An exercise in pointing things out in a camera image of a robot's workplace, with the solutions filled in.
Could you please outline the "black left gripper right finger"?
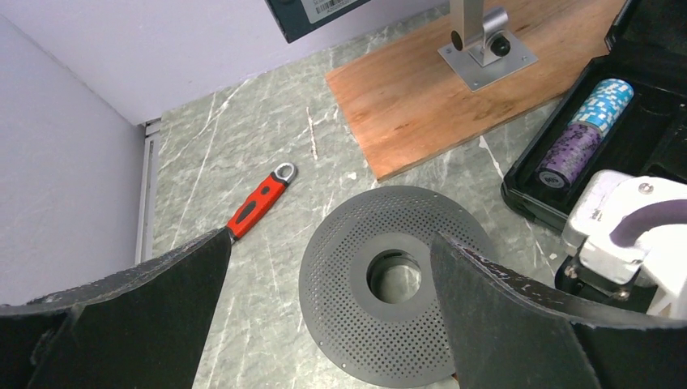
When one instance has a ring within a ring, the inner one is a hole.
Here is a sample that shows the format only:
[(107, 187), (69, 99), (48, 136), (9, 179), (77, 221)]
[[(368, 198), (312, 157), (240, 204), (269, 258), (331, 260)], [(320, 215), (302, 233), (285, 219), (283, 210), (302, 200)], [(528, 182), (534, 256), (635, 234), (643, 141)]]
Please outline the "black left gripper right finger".
[(437, 233), (433, 284), (462, 388), (683, 388), (686, 323), (548, 287)]

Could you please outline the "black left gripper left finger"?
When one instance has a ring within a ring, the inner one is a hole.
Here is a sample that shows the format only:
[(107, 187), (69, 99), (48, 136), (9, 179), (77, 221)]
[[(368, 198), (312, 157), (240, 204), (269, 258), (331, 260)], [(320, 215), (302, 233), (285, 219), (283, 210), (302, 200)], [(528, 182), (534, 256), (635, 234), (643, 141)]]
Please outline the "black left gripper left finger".
[(213, 229), (161, 256), (1, 308), (4, 388), (190, 388), (232, 250)]

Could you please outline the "purple poker chip stack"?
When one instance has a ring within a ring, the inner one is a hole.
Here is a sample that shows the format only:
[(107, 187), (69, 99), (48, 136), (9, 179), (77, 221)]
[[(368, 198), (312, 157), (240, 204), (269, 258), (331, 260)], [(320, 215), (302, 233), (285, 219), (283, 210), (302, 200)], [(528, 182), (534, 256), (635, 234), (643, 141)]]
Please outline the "purple poker chip stack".
[(537, 180), (549, 188), (569, 188), (602, 140), (602, 134), (594, 126), (584, 123), (567, 126), (545, 153), (536, 170)]

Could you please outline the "blue white poker chip stack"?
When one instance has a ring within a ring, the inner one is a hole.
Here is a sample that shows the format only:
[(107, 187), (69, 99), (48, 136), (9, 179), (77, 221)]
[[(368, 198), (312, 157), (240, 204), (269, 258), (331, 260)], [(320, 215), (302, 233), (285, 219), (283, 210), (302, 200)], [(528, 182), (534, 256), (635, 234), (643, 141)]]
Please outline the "blue white poker chip stack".
[(596, 129), (604, 137), (634, 97), (630, 83), (622, 79), (599, 81), (569, 121)]

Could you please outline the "black poker set case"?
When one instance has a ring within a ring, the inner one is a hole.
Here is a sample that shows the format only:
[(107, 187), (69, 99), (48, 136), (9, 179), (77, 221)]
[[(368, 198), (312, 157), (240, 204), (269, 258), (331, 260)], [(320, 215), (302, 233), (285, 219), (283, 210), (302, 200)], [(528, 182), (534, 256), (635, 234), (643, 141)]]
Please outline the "black poker set case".
[[(507, 207), (555, 232), (563, 230), (592, 176), (604, 169), (686, 181), (686, 4), (627, 1), (605, 38), (608, 54), (591, 59), (501, 184)], [(634, 97), (567, 189), (540, 183), (547, 150), (603, 79), (631, 84)]]

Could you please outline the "black perforated filament spool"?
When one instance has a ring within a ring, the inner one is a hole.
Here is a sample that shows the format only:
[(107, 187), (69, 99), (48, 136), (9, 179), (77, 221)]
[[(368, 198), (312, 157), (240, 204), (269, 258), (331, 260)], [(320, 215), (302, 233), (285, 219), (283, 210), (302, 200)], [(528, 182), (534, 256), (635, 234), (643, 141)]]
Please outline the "black perforated filament spool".
[(299, 274), (301, 311), (318, 347), (351, 376), (413, 388), (454, 373), (430, 265), (437, 233), (495, 251), (464, 207), (417, 186), (356, 195), (315, 230)]

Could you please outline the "wooden base board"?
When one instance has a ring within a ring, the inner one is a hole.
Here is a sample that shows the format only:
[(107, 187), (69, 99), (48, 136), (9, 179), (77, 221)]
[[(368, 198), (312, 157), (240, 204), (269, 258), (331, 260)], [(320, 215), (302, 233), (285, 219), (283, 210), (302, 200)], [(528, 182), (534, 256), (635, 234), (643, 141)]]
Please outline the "wooden base board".
[(326, 75), (374, 176), (386, 180), (566, 92), (604, 55), (620, 1), (508, 1), (512, 31), (537, 60), (472, 91), (441, 57), (447, 17)]

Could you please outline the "red handled adjustable wrench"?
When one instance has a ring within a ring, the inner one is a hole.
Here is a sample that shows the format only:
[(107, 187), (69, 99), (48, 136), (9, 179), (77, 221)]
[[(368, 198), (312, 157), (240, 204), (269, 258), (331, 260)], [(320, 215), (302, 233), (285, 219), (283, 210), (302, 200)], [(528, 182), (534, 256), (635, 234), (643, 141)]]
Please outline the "red handled adjustable wrench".
[(297, 174), (293, 163), (284, 162), (260, 182), (226, 224), (232, 244), (241, 240), (266, 215)]

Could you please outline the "grey metal stand bracket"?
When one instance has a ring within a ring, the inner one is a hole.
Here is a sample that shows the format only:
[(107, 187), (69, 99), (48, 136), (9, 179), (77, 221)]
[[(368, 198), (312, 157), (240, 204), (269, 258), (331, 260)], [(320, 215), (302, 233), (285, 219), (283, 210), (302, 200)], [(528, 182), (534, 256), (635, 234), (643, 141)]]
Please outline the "grey metal stand bracket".
[(471, 92), (538, 62), (509, 30), (506, 9), (482, 0), (450, 0), (450, 43), (438, 53)]

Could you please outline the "dark teal network switch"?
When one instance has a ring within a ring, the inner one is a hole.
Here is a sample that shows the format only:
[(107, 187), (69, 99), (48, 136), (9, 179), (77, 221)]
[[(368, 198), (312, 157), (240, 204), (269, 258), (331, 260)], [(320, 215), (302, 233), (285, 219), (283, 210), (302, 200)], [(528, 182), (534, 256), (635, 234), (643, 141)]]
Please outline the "dark teal network switch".
[(369, 0), (266, 0), (289, 44), (368, 2)]

